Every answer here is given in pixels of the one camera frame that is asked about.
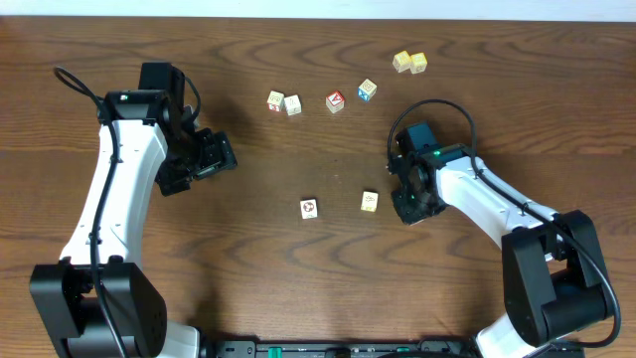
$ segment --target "wood grain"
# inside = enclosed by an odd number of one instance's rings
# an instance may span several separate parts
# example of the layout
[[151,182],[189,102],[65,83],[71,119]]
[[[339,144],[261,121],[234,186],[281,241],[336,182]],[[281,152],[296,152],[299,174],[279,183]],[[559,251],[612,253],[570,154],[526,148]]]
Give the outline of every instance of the wood grain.
[[[401,50],[425,51],[419,76]],[[168,60],[203,97],[202,124],[228,133],[239,167],[169,198],[153,190],[144,270],[171,319],[262,339],[418,339],[474,334],[504,312],[498,249],[449,209],[406,227],[391,205],[386,136],[410,104],[455,100],[502,178],[596,225],[624,315],[589,357],[636,348],[636,27],[630,24],[0,18],[0,356],[53,350],[32,303],[33,265],[54,263],[96,162],[98,93],[134,89],[140,64]],[[366,78],[369,103],[356,98]],[[270,90],[302,114],[269,112]],[[332,115],[324,96],[348,100]],[[188,94],[188,101],[194,99]],[[418,110],[444,143],[467,142],[448,108]],[[362,191],[380,193],[375,214]],[[318,200],[303,221],[298,202]],[[602,338],[610,322],[580,337]]]

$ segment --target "white backdrop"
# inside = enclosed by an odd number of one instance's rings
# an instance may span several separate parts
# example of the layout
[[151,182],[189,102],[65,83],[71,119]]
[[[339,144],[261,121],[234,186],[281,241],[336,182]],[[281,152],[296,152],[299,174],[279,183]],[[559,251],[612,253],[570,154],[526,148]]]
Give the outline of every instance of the white backdrop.
[[0,15],[636,22],[636,0],[0,0]]

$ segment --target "white block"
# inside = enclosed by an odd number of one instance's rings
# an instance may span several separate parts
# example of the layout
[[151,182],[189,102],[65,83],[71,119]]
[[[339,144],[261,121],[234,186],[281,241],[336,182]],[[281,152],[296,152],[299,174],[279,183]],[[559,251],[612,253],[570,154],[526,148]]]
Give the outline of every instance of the white block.
[[360,210],[375,212],[376,208],[378,208],[378,193],[362,193],[362,207],[360,207]]
[[406,71],[410,67],[410,61],[411,59],[408,52],[402,51],[394,56],[394,67],[399,73]]
[[300,213],[303,219],[318,218],[318,206],[316,199],[303,200],[300,202]]
[[364,101],[369,101],[371,97],[376,94],[376,90],[378,86],[372,83],[371,80],[366,79],[359,87],[358,87],[358,96],[362,98]]
[[285,98],[285,94],[281,92],[277,92],[275,90],[269,93],[269,98],[267,99],[267,107],[269,110],[273,111],[281,111],[282,110],[282,100]]
[[415,54],[410,57],[410,72],[412,74],[424,72],[424,70],[426,70],[426,65],[428,65],[428,61],[426,60],[424,53]]
[[298,94],[285,98],[285,108],[287,108],[288,115],[300,113],[301,107],[300,107],[300,98],[298,98]]
[[340,92],[336,90],[335,92],[327,95],[327,108],[329,108],[329,110],[331,110],[332,113],[335,113],[344,107],[345,107],[345,98],[342,96]]

